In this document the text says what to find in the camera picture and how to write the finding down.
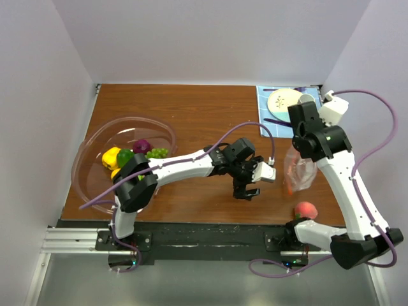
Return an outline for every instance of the clear plastic bag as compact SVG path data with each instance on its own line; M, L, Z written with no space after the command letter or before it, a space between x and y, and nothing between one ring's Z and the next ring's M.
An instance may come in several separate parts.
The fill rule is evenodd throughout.
M289 194L309 188L317 173L317 165L310 158L303 159L291 145L284 160L285 182Z

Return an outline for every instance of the wooden table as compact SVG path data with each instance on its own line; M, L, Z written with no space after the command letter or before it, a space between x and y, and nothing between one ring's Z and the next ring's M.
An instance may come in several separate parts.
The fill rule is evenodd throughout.
M177 155L192 153L215 143L239 123L258 121L255 87L102 85L88 134L110 118L128 113L155 116L169 122L177 134ZM227 141L232 143L243 136L255 145L258 155L268 158L270 140L260 136L258 127L243 127ZM252 201L232 197L232 178L228 175L192 178L163 186L138 219L284 224L293 218L293 207L299 201L309 201L319 211L317 222L344 225L332 190L321 173L310 189L288 195L283 183L283 160L290 143L290 139L275 140L277 180L273 184L257 183L261 194ZM110 218L93 208L79 210L82 203L71 189L62 219Z

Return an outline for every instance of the blue mat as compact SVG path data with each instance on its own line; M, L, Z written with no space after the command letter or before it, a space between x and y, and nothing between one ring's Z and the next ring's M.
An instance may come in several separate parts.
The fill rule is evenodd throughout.
M268 98L269 95L273 91L263 91L264 89L281 89L281 88L292 88L300 91L302 94L310 94L313 96L314 100L316 101L317 108L321 107L320 101L320 91L317 87L280 87L280 86L257 86L256 87L256 96L258 100L258 115L259 115L259 122L264 124L272 133L273 137L281 137L281 138L292 138L293 132L291 127L280 126L278 124L270 123L265 121L265 118L276 119L268 109ZM276 117L280 120L289 122L289 114L287 112L284 113L274 113ZM268 137L268 134L261 128L261 135L264 137Z

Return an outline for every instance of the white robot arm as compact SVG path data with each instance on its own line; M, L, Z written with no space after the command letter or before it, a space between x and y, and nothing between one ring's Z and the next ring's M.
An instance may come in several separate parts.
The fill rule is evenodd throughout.
M193 177L209 177L229 174L233 177L233 196L237 199L251 200L260 193L259 189L246 190L248 184L263 180L273 182L276 170L273 161L263 161L255 156L254 145L246 138L240 138L233 144L225 143L215 148L208 155L202 156L210 147L195 153L166 159L146 159L143 154L136 154L114 176L117 183L124 177L147 168L156 168L146 173L144 178L134 178L123 183L115 190L118 210L115 215L115 234L118 239L133 234L133 223L137 213L147 206L155 190L163 185ZM183 163L168 164L175 161L189 160Z
M306 218L286 224L288 239L292 242L312 244L331 251L337 263L350 269L388 251L388 245L378 226L394 245L404 238L399 229L390 229L375 207L360 174L354 167L354 154L347 136L336 124L347 110L348 102L326 95L329 102L317 111L313 102L288 108L294 132L293 146L302 158L311 158L326 177L344 216L346 229L318 224ZM373 224L356 194L353 181L358 184Z

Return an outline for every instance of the white wall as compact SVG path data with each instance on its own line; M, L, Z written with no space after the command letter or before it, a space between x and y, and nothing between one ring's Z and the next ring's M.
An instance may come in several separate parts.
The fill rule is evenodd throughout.
M95 82L322 84L369 0L54 0Z
M0 304L22 305L93 86L51 0L0 0Z
M372 0L324 89L370 89L387 98L399 116L397 137L367 160L361 174L374 202L391 227L408 237L408 2ZM350 109L341 122L357 156L378 144L390 131L391 116L374 98L343 95ZM397 266L382 271L393 305L408 299L408 243L397 247ZM382 261L390 260L385 256Z

